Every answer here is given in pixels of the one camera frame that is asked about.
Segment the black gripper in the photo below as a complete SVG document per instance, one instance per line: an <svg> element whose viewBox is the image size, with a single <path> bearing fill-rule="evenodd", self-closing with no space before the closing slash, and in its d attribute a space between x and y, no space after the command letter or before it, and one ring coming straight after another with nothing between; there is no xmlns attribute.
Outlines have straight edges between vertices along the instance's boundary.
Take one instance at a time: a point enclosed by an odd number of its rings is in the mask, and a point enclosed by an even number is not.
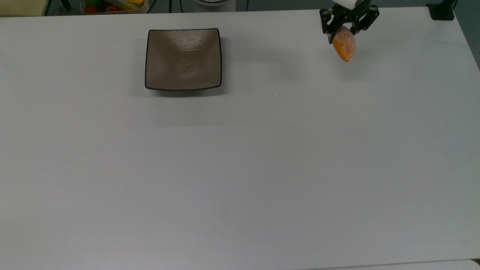
<svg viewBox="0 0 480 270"><path fill-rule="evenodd" d="M345 23L352 23L350 32L356 35L366 31L380 15L377 5L371 5L370 0L335 0L334 3L334 8L319 11L322 32L329 44L333 44L339 27Z"/></svg>

